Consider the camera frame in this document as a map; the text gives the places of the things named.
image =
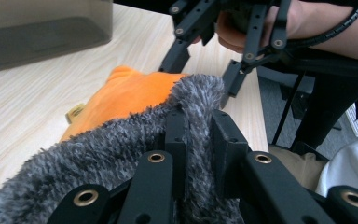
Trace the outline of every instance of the light wood surface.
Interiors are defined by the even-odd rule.
[[[158,70],[173,42],[167,15],[114,5],[112,41],[104,46],[0,71],[0,187],[40,148],[61,138],[65,113],[86,103],[110,71],[126,64],[144,73]],[[221,76],[231,58],[216,37],[190,48],[184,72]],[[255,72],[248,75],[236,99],[224,109],[236,121],[253,150],[268,151]]]

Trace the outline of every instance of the gray fuzzy fabric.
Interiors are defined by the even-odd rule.
[[[34,155],[0,189],[0,223],[46,223],[62,198],[83,184],[108,189],[131,178],[137,160],[165,130],[169,111],[181,107],[189,127],[186,145],[187,197],[177,206],[185,223],[242,223],[238,202],[219,199],[215,192],[212,111],[219,107],[224,84],[220,77],[182,78],[161,105],[128,119],[72,137]]]

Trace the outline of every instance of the orange fabric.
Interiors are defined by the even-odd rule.
[[[161,72],[145,75],[127,66],[117,67],[73,120],[61,141],[94,129],[110,119],[124,119],[129,114],[163,103],[171,87],[183,76]]]

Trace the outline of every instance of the human arm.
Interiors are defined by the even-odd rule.
[[[327,32],[346,20],[351,11],[351,7],[292,0],[286,25],[288,39],[313,37]],[[268,12],[261,45],[267,45],[269,42],[277,12],[277,7],[272,7]],[[216,32],[223,46],[237,52],[243,51],[246,35],[233,27],[228,13],[219,16]],[[341,34],[312,48],[358,59],[358,19]]]

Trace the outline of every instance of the gray plastic container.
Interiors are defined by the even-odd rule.
[[[0,0],[0,70],[108,43],[112,1]]]

